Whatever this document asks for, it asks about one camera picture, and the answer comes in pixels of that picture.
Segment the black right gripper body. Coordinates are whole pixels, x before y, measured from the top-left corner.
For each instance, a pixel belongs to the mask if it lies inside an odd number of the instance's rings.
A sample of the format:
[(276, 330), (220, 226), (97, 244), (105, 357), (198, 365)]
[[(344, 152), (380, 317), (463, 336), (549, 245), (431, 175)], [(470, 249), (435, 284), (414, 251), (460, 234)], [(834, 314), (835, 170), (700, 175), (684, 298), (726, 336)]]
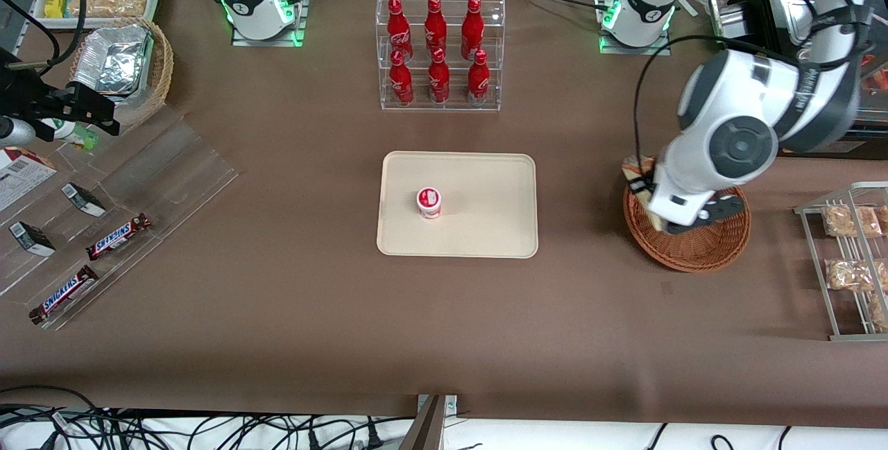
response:
[(63, 119), (66, 103), (60, 90), (45, 84), (33, 69), (12, 70), (19, 62), (1, 49), (1, 139), (3, 141), (53, 141), (53, 126), (45, 119)]

